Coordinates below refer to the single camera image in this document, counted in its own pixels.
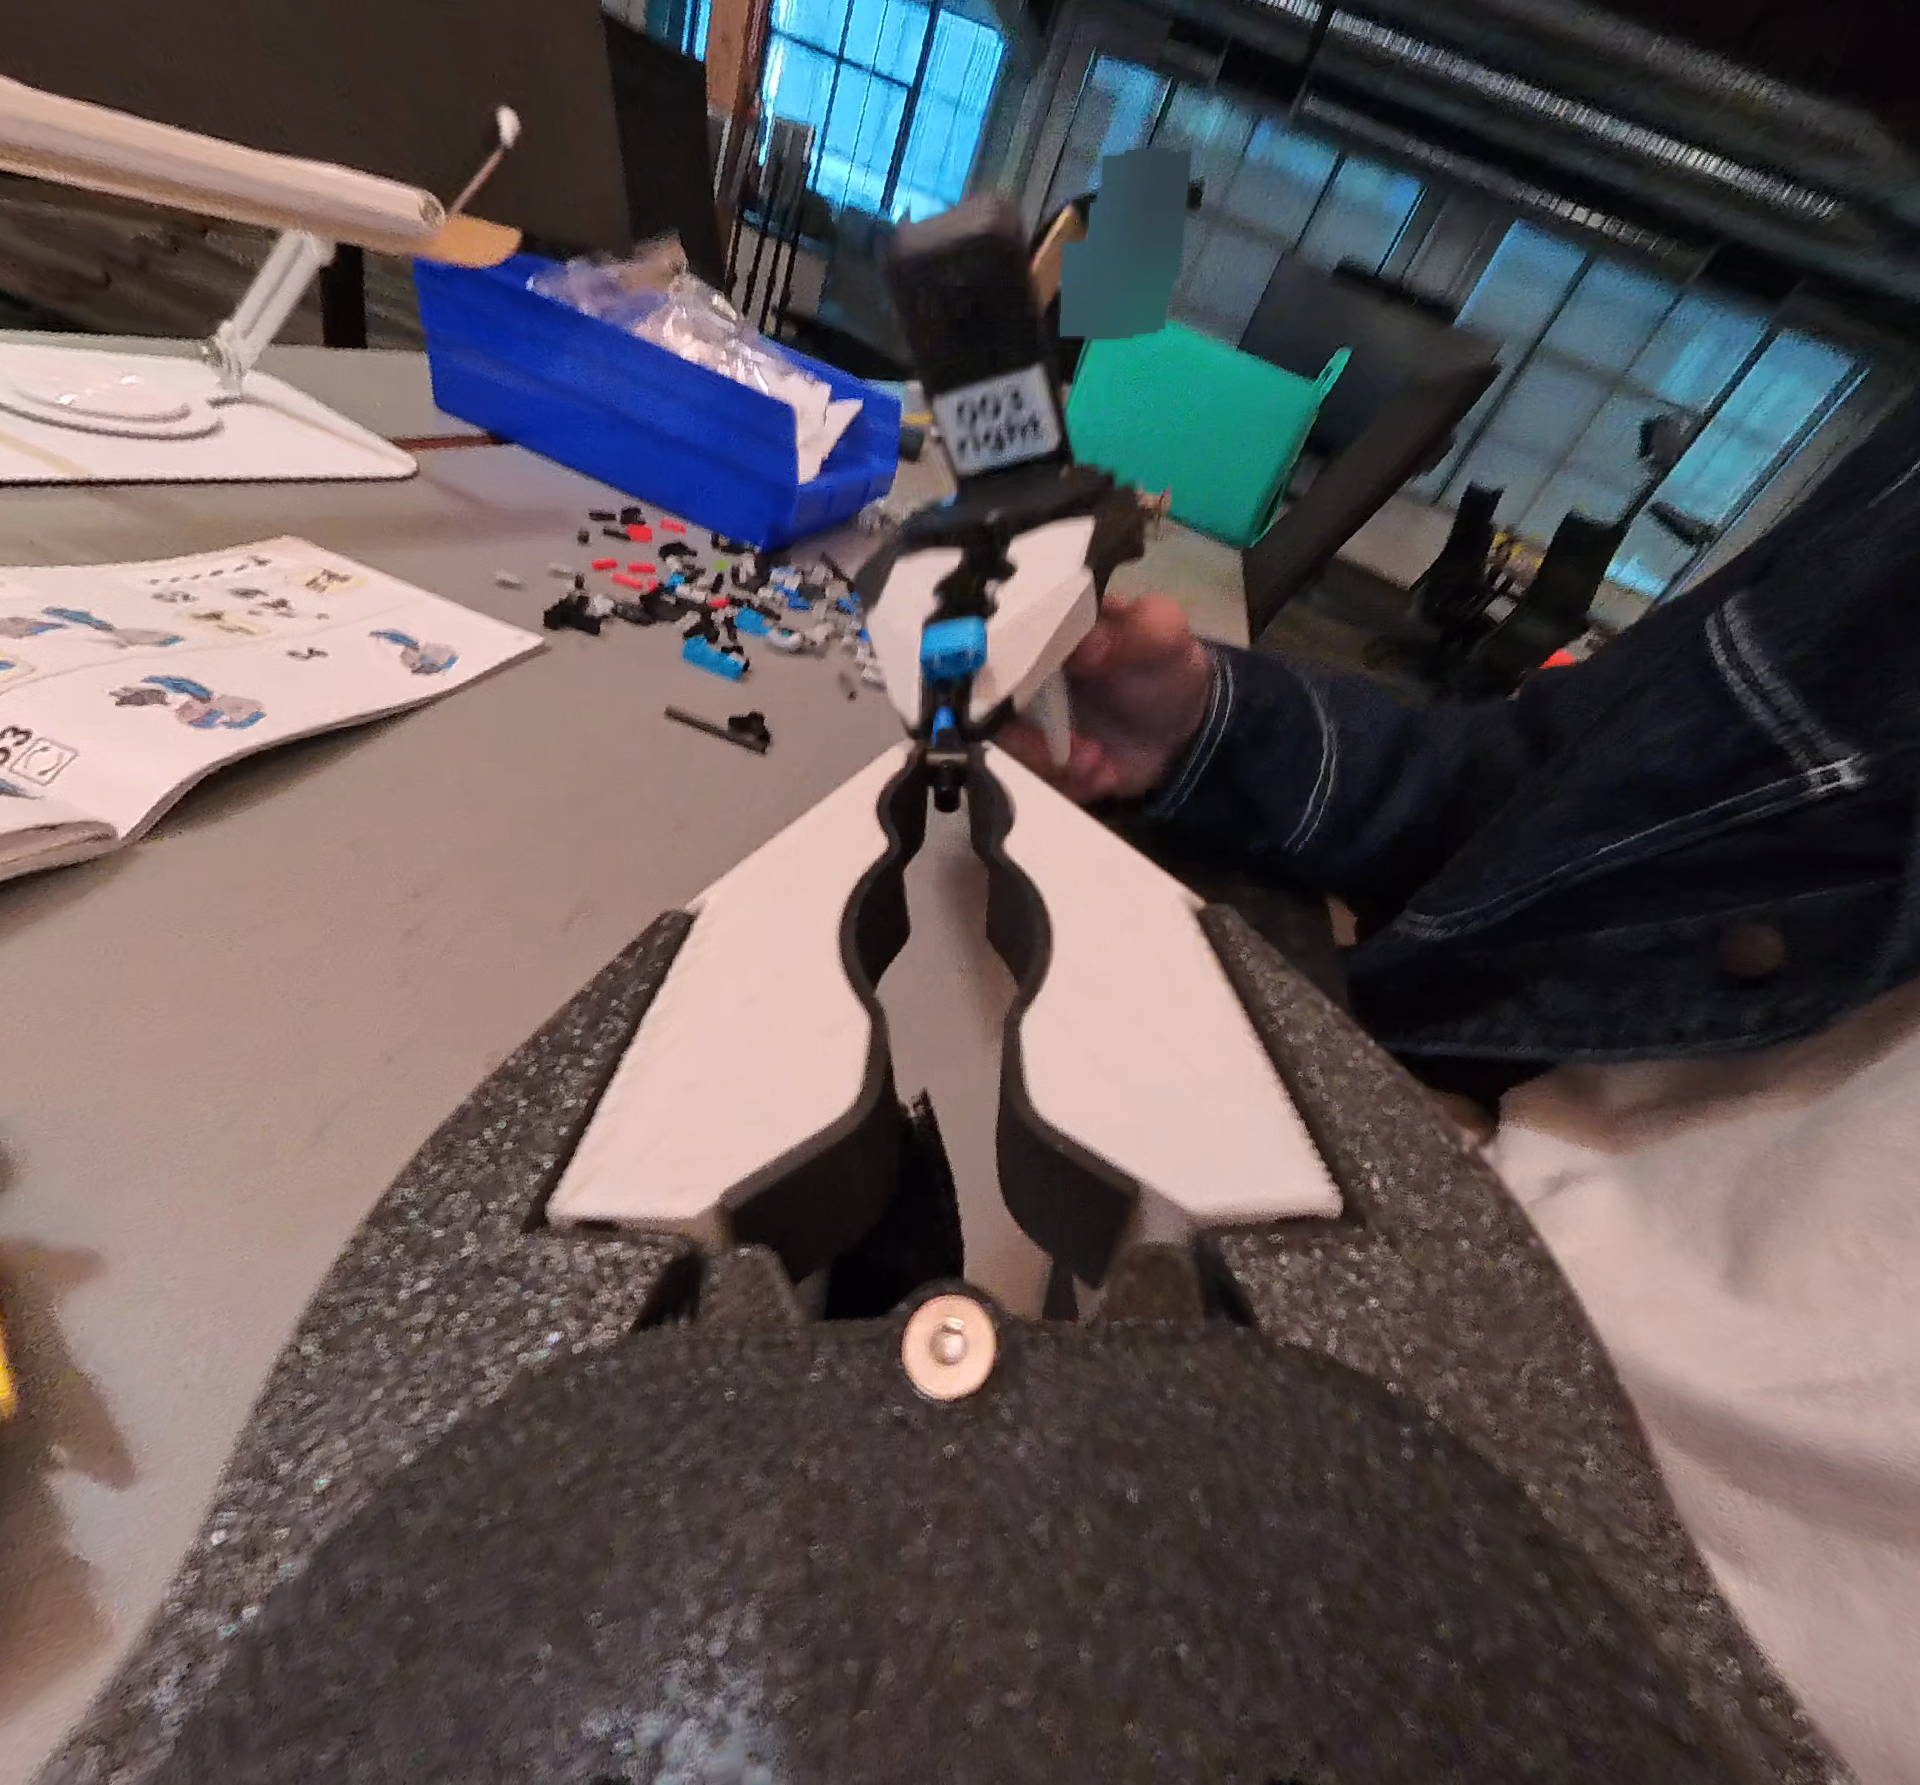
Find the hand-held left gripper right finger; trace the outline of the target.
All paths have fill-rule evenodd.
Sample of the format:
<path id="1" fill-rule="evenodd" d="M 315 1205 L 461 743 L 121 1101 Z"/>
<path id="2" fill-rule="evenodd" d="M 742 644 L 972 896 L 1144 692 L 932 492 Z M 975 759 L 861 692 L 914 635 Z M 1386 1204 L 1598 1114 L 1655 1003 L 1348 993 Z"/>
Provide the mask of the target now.
<path id="1" fill-rule="evenodd" d="M 1014 986 L 995 1172 L 1022 1233 L 1097 1291 L 1142 1244 L 1338 1219 L 1202 897 L 995 745 L 967 810 Z"/>

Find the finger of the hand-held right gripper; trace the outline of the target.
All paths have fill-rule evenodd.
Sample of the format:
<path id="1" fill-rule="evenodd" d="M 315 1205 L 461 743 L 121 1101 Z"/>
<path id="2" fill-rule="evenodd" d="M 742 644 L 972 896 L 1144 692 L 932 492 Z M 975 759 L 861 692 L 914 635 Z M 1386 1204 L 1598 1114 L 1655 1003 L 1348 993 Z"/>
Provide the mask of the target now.
<path id="1" fill-rule="evenodd" d="M 923 723 L 923 631 L 938 616 L 949 547 L 888 545 L 870 558 L 870 644 L 882 689 L 906 733 Z"/>
<path id="2" fill-rule="evenodd" d="M 1024 551 L 989 575 L 979 557 L 955 565 L 955 725 L 986 740 L 1003 709 L 1024 709 L 1064 669 L 1098 609 L 1082 555 Z"/>

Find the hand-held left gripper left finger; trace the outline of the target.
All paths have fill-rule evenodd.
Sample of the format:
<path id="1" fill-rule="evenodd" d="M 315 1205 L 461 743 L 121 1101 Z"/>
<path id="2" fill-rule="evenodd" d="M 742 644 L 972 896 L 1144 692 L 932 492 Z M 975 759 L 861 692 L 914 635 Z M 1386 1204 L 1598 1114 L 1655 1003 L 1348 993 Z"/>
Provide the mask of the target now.
<path id="1" fill-rule="evenodd" d="M 906 933 L 906 757 L 879 752 L 692 901 L 551 1225 L 761 1245 L 797 1280 L 873 1229 L 904 1127 L 875 982 Z"/>

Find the person's right forearm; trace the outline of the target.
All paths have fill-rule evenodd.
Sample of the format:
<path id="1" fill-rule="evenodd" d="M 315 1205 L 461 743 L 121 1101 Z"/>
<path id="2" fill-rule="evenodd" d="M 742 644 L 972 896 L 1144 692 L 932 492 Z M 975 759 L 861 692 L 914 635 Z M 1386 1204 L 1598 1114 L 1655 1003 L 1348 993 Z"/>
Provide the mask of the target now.
<path id="1" fill-rule="evenodd" d="M 1349 1003 L 1403 1060 L 1513 1081 L 1828 1029 L 1917 969 L 1916 400 L 1508 697 L 1213 646 L 1146 812 L 1344 901 Z"/>

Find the grey desk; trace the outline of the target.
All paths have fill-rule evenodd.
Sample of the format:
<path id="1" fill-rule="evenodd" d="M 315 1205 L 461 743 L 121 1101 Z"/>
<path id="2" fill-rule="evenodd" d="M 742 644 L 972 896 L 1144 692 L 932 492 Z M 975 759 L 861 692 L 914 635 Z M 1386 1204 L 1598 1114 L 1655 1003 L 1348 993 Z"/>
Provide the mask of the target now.
<path id="1" fill-rule="evenodd" d="M 401 350 L 277 347 L 410 481 L 5 492 L 5 561 L 291 529 L 537 631 L 606 487 L 489 448 Z M 662 630 L 564 631 L 394 721 L 229 766 L 119 854 L 5 885 L 5 1781 L 139 1639 L 274 1354 L 425 1138 L 656 914 L 900 740 L 827 657 L 754 646 L 744 696 Z M 760 709 L 766 754 L 662 718 Z M 928 818 L 881 1002 L 938 1111 L 968 1278 L 1020 1313 L 1046 1261 L 995 1182 L 1012 986 L 962 817 Z"/>

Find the person's right hand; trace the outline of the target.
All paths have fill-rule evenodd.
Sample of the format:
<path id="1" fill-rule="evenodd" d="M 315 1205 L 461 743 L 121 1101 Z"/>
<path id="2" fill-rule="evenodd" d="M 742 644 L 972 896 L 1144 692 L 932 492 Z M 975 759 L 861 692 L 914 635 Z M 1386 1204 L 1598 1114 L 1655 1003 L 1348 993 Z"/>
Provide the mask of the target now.
<path id="1" fill-rule="evenodd" d="M 1064 796 L 1088 805 L 1146 799 L 1198 737 L 1210 704 L 1213 659 L 1177 602 L 1162 593 L 1107 597 L 1064 667 L 1067 757 L 1014 718 L 995 743 Z"/>

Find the pile of small brick pieces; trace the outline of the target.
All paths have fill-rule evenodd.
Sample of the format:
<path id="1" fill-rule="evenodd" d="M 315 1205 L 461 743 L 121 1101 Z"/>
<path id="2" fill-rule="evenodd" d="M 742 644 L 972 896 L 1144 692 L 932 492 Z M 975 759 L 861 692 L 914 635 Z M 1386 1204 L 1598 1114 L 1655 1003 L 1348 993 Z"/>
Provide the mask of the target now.
<path id="1" fill-rule="evenodd" d="M 826 657 L 843 692 L 881 690 L 851 564 L 831 547 L 761 547 L 648 506 L 591 507 L 577 551 L 551 564 L 551 635 L 616 624 L 737 644 L 761 655 Z"/>

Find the teal board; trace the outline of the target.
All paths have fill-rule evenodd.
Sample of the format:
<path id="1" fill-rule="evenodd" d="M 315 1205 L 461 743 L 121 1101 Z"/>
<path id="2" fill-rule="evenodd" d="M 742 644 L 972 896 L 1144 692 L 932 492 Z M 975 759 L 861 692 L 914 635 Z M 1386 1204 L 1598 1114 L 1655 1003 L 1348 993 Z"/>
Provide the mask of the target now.
<path id="1" fill-rule="evenodd" d="M 1177 323 L 1088 341 L 1067 382 L 1070 451 L 1164 494 L 1175 524 L 1248 549 L 1349 356 L 1338 347 L 1305 378 Z"/>

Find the clear plastic bag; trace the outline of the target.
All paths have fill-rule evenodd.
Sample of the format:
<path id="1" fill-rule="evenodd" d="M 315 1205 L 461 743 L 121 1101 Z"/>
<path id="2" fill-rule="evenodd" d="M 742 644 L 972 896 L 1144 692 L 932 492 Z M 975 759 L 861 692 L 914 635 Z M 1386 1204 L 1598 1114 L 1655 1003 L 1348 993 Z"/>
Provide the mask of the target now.
<path id="1" fill-rule="evenodd" d="M 700 279 L 676 232 L 648 239 L 628 257 L 594 255 L 546 262 L 528 276 L 532 293 L 598 317 L 616 329 L 775 397 L 792 412 L 797 472 L 813 481 L 861 412 L 826 378 L 754 329 L 732 304 Z"/>

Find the large paned window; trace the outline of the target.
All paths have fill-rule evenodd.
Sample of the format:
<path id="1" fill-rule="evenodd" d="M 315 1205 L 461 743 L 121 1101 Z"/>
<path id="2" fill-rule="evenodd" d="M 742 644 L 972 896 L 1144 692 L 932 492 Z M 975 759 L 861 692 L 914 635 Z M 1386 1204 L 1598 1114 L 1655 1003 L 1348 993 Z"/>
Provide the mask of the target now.
<path id="1" fill-rule="evenodd" d="M 810 129 L 831 211 L 919 217 L 965 194 L 1003 63 L 989 0 L 771 0 L 760 102 Z"/>

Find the blue storage bin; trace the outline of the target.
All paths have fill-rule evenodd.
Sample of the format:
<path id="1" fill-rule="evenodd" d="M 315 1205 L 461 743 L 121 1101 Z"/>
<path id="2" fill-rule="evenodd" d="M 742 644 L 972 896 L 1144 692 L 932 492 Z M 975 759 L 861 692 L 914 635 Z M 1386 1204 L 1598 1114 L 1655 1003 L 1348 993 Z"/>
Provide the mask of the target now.
<path id="1" fill-rule="evenodd" d="M 804 481 L 791 405 L 548 298 L 532 274 L 528 260 L 414 262 L 433 400 L 452 417 L 753 547 L 827 532 L 892 491 L 892 393 L 801 358 L 859 405 Z"/>

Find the black office chair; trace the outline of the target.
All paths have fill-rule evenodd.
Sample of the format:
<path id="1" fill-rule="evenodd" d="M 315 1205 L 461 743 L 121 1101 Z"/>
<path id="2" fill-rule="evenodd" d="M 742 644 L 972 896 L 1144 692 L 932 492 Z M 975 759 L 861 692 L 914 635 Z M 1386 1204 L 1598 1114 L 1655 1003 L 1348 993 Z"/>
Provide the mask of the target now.
<path id="1" fill-rule="evenodd" d="M 1429 678 L 1475 637 L 1495 597 L 1493 549 L 1502 496 L 1502 487 L 1483 481 L 1462 491 L 1443 545 L 1414 586 L 1408 618 L 1369 646 L 1372 664 Z"/>
<path id="2" fill-rule="evenodd" d="M 1522 678 L 1571 643 L 1590 620 L 1595 591 L 1625 538 L 1625 518 L 1568 515 L 1552 529 L 1537 571 L 1513 609 L 1467 659 L 1468 692 L 1506 696 Z"/>

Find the open instruction booklet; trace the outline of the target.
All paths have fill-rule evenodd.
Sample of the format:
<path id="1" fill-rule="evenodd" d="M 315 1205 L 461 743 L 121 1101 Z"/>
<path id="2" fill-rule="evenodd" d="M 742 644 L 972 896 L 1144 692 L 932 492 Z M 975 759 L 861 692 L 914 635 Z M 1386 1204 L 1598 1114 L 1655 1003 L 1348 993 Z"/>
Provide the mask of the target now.
<path id="1" fill-rule="evenodd" d="M 146 835 L 206 776 L 419 709 L 534 631 L 296 536 L 1 571 L 1 878 Z"/>

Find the white shirt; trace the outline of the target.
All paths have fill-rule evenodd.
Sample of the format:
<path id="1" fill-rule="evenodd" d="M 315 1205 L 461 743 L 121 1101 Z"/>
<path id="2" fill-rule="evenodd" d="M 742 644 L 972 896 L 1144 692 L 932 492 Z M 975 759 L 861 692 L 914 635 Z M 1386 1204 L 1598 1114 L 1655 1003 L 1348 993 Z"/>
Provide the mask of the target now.
<path id="1" fill-rule="evenodd" d="M 1563 1067 L 1491 1160 L 1750 1638 L 1917 1779 L 1917 987 L 1770 1052 Z"/>

